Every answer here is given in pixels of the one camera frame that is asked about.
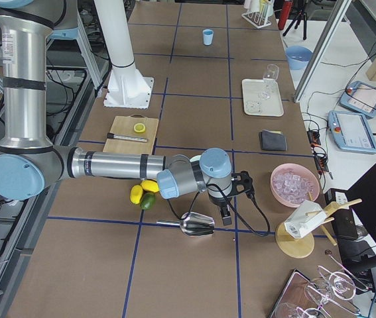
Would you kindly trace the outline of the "metal ice scoop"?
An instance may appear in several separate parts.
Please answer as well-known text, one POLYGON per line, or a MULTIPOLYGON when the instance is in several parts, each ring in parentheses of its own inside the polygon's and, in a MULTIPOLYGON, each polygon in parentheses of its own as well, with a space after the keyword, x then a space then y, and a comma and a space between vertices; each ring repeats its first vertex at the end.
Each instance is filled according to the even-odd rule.
POLYGON ((215 230, 215 221, 212 217, 195 212, 185 213, 179 221, 157 220, 156 224, 177 226, 189 237, 212 235, 215 230))

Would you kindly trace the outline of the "light blue plastic cup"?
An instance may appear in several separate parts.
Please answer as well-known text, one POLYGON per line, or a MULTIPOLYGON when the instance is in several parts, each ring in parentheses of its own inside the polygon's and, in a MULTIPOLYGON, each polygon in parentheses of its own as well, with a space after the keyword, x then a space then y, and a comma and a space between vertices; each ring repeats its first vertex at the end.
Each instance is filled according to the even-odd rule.
POLYGON ((202 31, 203 45, 211 46, 214 39, 214 31, 212 29, 204 29, 202 31))

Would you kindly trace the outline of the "mint green bowl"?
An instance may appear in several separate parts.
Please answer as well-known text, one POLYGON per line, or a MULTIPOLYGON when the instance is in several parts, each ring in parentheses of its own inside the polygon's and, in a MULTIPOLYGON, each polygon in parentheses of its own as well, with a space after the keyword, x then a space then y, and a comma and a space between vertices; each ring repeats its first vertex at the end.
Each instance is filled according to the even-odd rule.
POLYGON ((201 158, 201 155, 195 155, 193 157, 191 157, 190 161, 191 162, 199 162, 200 161, 200 158, 201 158))

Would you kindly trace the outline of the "blue bowl with fork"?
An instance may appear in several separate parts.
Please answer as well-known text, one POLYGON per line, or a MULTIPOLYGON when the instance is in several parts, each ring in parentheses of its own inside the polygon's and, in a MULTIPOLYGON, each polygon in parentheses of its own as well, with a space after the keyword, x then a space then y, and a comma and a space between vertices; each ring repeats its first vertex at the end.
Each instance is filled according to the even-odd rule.
POLYGON ((303 46, 289 46, 285 54, 291 70, 303 70, 311 60, 313 52, 303 46))

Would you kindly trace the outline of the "green lime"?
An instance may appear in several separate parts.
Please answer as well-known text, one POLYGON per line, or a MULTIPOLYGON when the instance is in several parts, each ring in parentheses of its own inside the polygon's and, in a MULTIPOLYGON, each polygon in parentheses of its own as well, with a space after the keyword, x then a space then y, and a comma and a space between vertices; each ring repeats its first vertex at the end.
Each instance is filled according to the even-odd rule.
POLYGON ((156 202, 155 193, 146 192, 142 196, 139 206, 142 210, 149 210, 153 208, 155 202, 156 202))

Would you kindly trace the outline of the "large yellow lemon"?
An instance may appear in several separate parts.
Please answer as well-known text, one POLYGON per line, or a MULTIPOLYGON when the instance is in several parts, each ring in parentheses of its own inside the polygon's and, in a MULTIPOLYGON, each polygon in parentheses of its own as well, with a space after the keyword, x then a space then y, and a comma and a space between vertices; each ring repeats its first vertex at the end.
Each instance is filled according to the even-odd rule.
POLYGON ((141 182, 141 187, 147 192, 159 192, 158 183, 154 180, 143 180, 141 182))

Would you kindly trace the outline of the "orange black usb hub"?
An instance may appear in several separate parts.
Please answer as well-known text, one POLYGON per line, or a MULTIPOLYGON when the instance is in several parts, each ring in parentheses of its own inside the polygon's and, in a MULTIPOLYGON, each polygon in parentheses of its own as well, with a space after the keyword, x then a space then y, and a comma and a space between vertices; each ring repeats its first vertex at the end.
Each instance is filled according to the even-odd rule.
POLYGON ((314 156, 314 162, 319 174, 329 172, 328 155, 320 142, 320 133, 317 129, 307 131, 308 140, 314 156))

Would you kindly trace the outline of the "cream bear tray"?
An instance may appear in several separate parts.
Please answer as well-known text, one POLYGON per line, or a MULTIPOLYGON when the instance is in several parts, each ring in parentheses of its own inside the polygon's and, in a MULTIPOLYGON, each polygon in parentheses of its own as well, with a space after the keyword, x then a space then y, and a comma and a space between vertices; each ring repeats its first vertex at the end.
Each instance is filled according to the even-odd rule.
POLYGON ((262 117, 284 115, 279 86, 276 81, 243 79, 241 86, 245 114, 262 117))

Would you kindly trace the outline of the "clear wine glass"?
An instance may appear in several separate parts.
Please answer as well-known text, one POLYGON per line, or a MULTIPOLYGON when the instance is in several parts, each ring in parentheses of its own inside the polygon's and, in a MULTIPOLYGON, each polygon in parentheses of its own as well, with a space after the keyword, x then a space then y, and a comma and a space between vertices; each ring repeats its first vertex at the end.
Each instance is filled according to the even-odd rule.
POLYGON ((262 92, 259 93, 259 97, 262 100, 268 100, 273 96, 278 77, 279 67, 276 64, 268 64, 263 73, 264 88, 262 92))

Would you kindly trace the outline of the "near blue teach pendant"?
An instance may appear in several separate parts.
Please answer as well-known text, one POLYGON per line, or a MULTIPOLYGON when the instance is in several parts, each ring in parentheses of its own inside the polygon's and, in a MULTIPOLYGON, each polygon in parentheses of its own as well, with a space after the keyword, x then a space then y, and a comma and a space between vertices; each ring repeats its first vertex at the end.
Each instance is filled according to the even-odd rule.
POLYGON ((339 149, 376 154, 376 141, 364 114, 330 111, 328 126, 339 149))

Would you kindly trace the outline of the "wooden cutting board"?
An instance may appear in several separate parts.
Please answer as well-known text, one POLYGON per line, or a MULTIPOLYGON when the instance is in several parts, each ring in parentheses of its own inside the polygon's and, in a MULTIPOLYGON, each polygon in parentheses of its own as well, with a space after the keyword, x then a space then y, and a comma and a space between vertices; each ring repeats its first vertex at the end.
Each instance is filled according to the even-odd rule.
POLYGON ((152 154, 159 120, 143 116, 116 116, 109 130, 104 152, 152 154))

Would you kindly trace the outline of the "steel rod black cap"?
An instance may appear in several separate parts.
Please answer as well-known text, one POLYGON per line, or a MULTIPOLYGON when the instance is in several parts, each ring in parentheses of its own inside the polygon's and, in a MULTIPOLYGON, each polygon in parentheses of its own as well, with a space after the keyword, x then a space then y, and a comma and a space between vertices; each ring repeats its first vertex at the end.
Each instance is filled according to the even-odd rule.
POLYGON ((107 133, 107 139, 126 140, 126 141, 131 141, 131 142, 142 142, 142 143, 148 142, 147 138, 114 134, 112 132, 107 133))

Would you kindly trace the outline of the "black laptop monitor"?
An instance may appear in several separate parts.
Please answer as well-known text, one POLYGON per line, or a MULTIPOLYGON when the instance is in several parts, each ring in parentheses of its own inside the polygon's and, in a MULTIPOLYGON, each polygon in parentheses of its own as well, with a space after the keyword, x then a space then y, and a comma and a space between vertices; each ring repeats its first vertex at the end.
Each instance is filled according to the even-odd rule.
POLYGON ((357 239, 353 215, 358 216, 376 243, 376 163, 345 192, 345 195, 349 200, 360 199, 361 203, 337 211, 333 228, 336 236, 342 240, 340 248, 344 266, 358 274, 376 267, 376 256, 354 256, 346 250, 347 247, 355 248, 353 241, 357 239))

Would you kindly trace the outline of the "far blue teach pendant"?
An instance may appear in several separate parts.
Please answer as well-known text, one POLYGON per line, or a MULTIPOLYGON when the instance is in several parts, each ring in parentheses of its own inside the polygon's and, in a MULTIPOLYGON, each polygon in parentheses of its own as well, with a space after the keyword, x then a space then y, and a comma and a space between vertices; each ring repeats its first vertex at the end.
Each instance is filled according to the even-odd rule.
POLYGON ((340 97, 340 105, 372 119, 376 116, 376 87, 354 81, 340 97))

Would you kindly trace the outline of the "aluminium frame post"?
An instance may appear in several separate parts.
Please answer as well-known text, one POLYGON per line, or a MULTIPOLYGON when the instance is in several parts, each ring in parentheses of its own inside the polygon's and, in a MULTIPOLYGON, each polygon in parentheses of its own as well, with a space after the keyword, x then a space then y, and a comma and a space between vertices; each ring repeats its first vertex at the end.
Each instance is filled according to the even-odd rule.
POLYGON ((311 79, 318 67, 318 64, 321 62, 323 55, 326 49, 329 47, 332 38, 335 35, 335 32, 341 23, 342 19, 345 16, 345 13, 350 6, 352 0, 342 0, 336 1, 334 8, 324 26, 324 29, 317 41, 317 44, 314 48, 313 55, 306 66, 304 73, 297 85, 296 91, 293 95, 293 101, 299 103, 304 95, 308 84, 311 82, 311 79))

